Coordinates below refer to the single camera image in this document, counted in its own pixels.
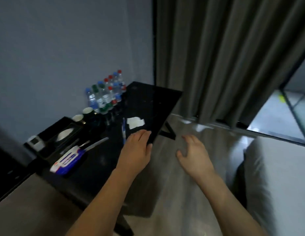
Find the white napkin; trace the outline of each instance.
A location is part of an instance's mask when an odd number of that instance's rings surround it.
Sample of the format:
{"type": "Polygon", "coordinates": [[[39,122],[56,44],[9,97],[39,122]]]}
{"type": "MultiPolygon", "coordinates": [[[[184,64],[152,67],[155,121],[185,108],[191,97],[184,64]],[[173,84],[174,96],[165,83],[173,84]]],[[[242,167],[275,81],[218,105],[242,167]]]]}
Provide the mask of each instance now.
{"type": "Polygon", "coordinates": [[[128,118],[126,123],[129,125],[129,129],[145,125],[144,119],[140,119],[139,117],[128,118]]]}

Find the gray curtain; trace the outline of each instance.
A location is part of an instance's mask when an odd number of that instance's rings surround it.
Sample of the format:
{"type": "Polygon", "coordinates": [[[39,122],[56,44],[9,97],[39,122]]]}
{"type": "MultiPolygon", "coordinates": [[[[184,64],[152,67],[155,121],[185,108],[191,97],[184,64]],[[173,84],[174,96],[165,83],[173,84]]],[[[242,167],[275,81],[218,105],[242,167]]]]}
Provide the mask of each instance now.
{"type": "Polygon", "coordinates": [[[249,125],[305,51],[305,0],[157,0],[157,85],[179,113],[249,125]]]}

